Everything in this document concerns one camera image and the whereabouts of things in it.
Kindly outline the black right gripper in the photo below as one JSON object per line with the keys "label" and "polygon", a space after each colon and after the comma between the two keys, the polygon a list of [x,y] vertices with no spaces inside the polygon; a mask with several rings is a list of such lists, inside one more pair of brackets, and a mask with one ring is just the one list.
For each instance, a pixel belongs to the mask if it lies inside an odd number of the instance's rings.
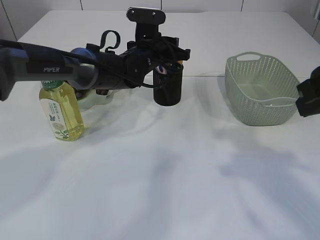
{"label": "black right gripper", "polygon": [[299,115],[309,117],[320,114],[320,67],[315,68],[308,79],[297,87],[298,99],[295,102]]}

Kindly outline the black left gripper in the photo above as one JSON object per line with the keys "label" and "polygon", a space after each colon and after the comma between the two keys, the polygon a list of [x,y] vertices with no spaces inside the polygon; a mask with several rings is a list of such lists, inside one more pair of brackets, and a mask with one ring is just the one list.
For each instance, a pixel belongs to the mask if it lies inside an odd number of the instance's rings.
{"label": "black left gripper", "polygon": [[164,36],[159,26],[166,21],[166,14],[155,8],[129,7],[129,21],[136,23],[135,40],[127,43],[127,51],[121,54],[126,68],[124,82],[129,88],[158,88],[161,85],[144,83],[145,76],[157,66],[170,73],[181,71],[178,61],[187,61],[191,50],[179,47],[179,38]]}

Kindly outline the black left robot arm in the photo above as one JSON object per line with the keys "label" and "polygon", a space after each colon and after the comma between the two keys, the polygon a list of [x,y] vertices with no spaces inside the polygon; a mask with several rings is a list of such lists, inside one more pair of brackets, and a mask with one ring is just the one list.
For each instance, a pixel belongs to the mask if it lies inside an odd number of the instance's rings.
{"label": "black left robot arm", "polygon": [[166,14],[156,8],[130,7],[129,21],[136,24],[135,39],[127,43],[122,54],[116,54],[120,36],[114,46],[106,46],[107,32],[100,44],[87,44],[67,52],[42,45],[2,40],[0,42],[0,99],[5,101],[16,82],[62,81],[77,90],[124,90],[143,87],[148,73],[158,67],[162,78],[150,85],[163,89],[171,97],[179,90],[174,76],[183,71],[182,62],[191,51],[179,47],[177,37],[164,36],[159,26]]}

